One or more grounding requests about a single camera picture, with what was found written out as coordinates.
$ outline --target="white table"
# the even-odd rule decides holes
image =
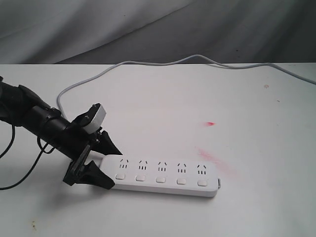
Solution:
[[[316,64],[280,65],[316,78]],[[56,106],[64,87],[106,67],[1,65],[0,75]],[[208,199],[70,187],[62,183],[70,160],[55,151],[0,192],[1,236],[315,236],[315,85],[268,67],[126,65],[62,102],[68,119],[101,103],[103,127],[125,155],[217,162],[222,188]],[[2,150],[11,131],[4,122],[0,129]],[[0,186],[18,181],[38,153],[36,137],[18,128],[0,160]]]

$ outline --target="dirt spot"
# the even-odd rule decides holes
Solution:
[[[32,221],[33,231],[36,231],[35,221]]]

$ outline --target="gray fabric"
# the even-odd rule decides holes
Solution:
[[[0,63],[316,61],[312,0],[26,2],[0,0]]]

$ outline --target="electrical outlet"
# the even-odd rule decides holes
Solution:
[[[107,155],[100,169],[114,180],[113,189],[213,197],[221,184],[210,161]]]

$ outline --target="white button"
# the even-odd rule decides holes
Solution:
[[[136,181],[141,181],[141,182],[145,181],[145,176],[144,175],[137,175]]]
[[[115,178],[120,180],[125,179],[125,174],[117,174]]]
[[[165,177],[157,177],[156,182],[157,183],[164,183],[164,182],[166,182],[166,178]]]
[[[197,182],[197,185],[202,186],[202,187],[206,187],[207,186],[207,181],[206,180],[199,180]]]
[[[177,179],[177,184],[185,185],[186,183],[187,183],[187,180],[184,179],[184,178],[178,178]]]

